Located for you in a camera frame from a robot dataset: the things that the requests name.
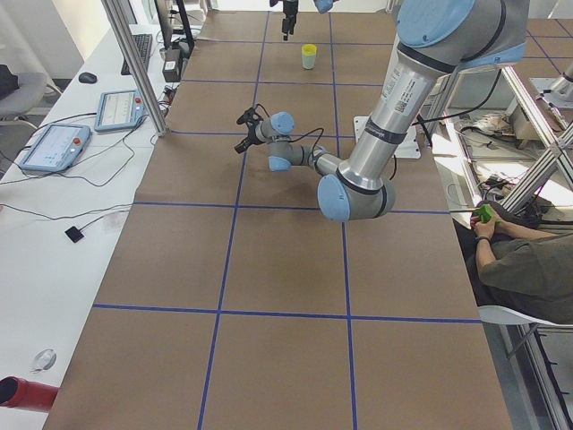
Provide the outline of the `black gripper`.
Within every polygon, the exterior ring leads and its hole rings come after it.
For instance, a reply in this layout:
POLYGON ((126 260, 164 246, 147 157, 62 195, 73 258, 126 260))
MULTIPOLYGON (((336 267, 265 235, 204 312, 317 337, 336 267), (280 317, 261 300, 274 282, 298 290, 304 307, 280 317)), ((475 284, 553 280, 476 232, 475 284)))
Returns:
POLYGON ((237 154, 246 152, 252 144, 263 144, 267 142, 267 137, 262 131, 263 125, 263 120, 251 121, 247 124, 247 137, 234 146, 234 150, 237 154))
POLYGON ((283 0, 283 13, 285 18, 281 23, 281 31, 284 41, 288 41, 291 34, 291 20, 296 18, 298 14, 298 1, 297 0, 283 0))

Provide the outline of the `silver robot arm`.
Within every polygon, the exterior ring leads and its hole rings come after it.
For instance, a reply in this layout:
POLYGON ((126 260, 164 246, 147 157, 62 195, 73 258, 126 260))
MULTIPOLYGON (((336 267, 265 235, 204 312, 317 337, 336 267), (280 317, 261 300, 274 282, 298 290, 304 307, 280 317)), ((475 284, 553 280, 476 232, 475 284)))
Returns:
MULTIPOLYGON (((332 8, 334 1, 314 0, 313 3, 319 13, 326 13, 332 8)), ((299 2, 296 0, 283 0, 282 10, 284 18, 281 22, 281 33, 283 40, 288 41, 289 36, 293 35, 295 32, 299 2)))
POLYGON ((235 146, 269 148, 269 168, 307 166, 321 175, 317 197, 327 219, 375 219, 394 204, 392 183, 382 171, 407 135, 440 77, 455 71, 513 65, 525 53, 527 1, 405 1, 396 20, 398 61, 348 159, 320 146, 293 143, 287 112, 268 118, 250 107, 238 118, 248 134, 235 146))

